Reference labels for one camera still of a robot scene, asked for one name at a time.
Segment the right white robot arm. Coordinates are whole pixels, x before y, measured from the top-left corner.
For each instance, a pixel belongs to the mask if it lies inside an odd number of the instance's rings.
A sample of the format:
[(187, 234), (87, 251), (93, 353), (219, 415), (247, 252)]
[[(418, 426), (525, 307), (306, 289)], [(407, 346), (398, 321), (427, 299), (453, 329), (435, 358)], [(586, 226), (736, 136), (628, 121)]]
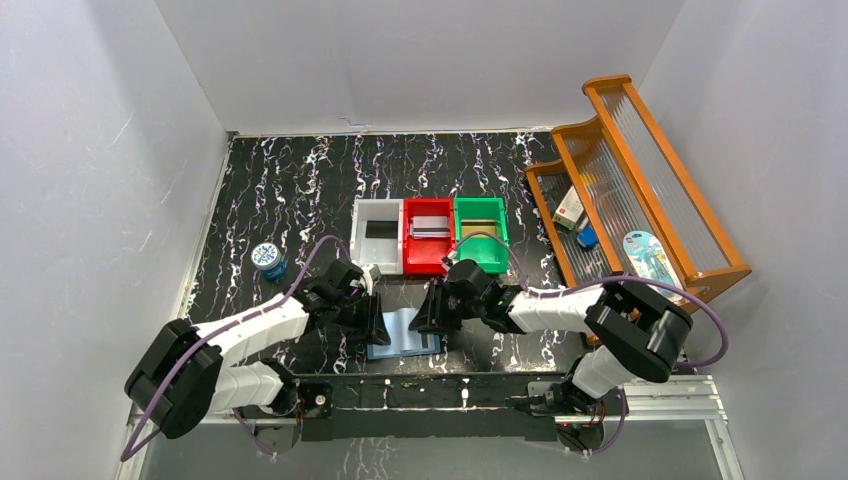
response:
[(461, 260), (429, 285), (409, 328), (458, 331), (470, 319), (499, 333), (595, 335), (600, 347), (580, 357), (566, 380), (546, 393), (548, 404), (562, 401), (577, 414), (590, 413), (610, 390), (633, 379), (667, 381), (693, 327), (688, 313), (639, 277), (611, 277), (574, 290), (531, 290)]

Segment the blue card holder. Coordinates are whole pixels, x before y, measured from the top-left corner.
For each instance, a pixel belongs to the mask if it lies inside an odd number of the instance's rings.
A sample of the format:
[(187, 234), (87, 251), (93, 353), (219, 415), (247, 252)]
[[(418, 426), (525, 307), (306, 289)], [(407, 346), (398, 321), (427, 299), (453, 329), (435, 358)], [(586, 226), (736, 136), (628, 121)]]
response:
[(420, 355), (439, 354), (442, 349), (441, 337), (435, 333), (422, 334), (409, 329), (409, 325), (418, 310), (402, 308), (386, 312), (383, 319), (390, 337), (389, 345), (368, 345), (366, 358), (369, 361), (401, 358)]

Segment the green plastic bin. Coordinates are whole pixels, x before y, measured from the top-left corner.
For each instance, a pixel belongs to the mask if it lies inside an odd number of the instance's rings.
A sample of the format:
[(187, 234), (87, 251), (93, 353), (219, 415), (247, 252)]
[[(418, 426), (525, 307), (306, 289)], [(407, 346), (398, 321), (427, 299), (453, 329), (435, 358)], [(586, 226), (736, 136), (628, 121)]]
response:
[[(497, 236), (473, 232), (462, 237), (460, 223), (470, 219), (491, 219), (498, 224)], [(506, 274), (509, 244), (504, 201), (497, 197), (457, 197), (454, 199), (454, 220), (459, 260), (473, 260), (487, 274)]]

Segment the red plastic bin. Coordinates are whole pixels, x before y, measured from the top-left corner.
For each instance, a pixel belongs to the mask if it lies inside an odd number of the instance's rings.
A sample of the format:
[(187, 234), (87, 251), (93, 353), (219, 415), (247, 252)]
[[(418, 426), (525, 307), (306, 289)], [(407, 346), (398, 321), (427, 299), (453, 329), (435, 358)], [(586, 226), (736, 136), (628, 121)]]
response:
[[(454, 202), (450, 198), (406, 198), (402, 221), (403, 274), (408, 276), (443, 275), (443, 258), (455, 246)], [(417, 239), (409, 235), (409, 222), (417, 215), (447, 216), (450, 238)]]

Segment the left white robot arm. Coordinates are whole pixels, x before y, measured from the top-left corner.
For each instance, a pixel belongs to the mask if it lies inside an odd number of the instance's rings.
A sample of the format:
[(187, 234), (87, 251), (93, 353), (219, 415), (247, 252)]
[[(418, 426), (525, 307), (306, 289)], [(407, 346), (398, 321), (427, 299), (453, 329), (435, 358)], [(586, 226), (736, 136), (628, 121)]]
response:
[(271, 358), (246, 360), (272, 345), (329, 325), (372, 345), (390, 342), (381, 296), (382, 272), (334, 260), (320, 275), (301, 281), (290, 297), (278, 294), (239, 314), (199, 325), (168, 322), (129, 375), (125, 394), (149, 411), (169, 439), (192, 430), (209, 413), (256, 406), (291, 416), (312, 406), (305, 383)]

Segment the white plastic bin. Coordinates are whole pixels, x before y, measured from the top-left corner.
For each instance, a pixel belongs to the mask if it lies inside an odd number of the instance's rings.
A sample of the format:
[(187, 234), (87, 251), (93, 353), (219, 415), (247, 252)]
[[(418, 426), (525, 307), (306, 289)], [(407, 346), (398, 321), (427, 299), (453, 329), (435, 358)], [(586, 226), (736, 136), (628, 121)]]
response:
[(353, 204), (351, 259), (375, 264), (382, 275), (402, 275), (402, 199), (357, 199)]

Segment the silver VIP card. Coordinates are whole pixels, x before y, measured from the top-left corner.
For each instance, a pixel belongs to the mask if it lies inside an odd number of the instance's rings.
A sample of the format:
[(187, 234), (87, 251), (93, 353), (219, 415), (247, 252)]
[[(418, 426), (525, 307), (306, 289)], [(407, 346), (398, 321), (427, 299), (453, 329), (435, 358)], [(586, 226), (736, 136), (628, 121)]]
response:
[(450, 238), (451, 222), (447, 216), (417, 215), (409, 222), (409, 235), (417, 239)]

